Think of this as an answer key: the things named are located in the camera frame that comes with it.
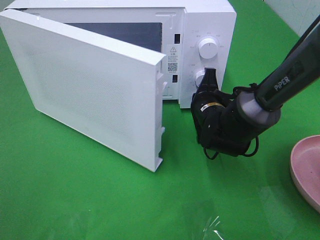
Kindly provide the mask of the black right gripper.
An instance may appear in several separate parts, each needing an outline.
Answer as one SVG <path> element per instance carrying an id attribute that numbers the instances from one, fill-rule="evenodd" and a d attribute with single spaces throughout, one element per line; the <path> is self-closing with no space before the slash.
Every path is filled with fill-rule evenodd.
<path id="1" fill-rule="evenodd" d="M 209 156 L 208 150 L 215 152 L 214 157 L 217 157 L 218 154 L 233 157 L 247 156 L 246 151 L 251 143 L 235 142 L 223 132 L 220 117 L 235 95 L 221 92 L 218 89 L 216 72 L 215 68 L 206 67 L 202 81 L 192 96 L 191 114 L 197 142 L 202 146 L 206 157 Z"/>

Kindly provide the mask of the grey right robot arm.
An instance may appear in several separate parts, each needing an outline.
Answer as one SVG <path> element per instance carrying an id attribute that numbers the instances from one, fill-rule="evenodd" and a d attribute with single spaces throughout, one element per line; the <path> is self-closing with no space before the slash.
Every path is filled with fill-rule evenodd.
<path id="1" fill-rule="evenodd" d="M 281 65 L 261 83 L 218 88 L 216 70 L 206 68 L 192 96 L 197 142 L 216 155 L 248 157 L 252 141 L 275 125 L 285 102 L 320 77 L 320 20 L 316 18 Z"/>

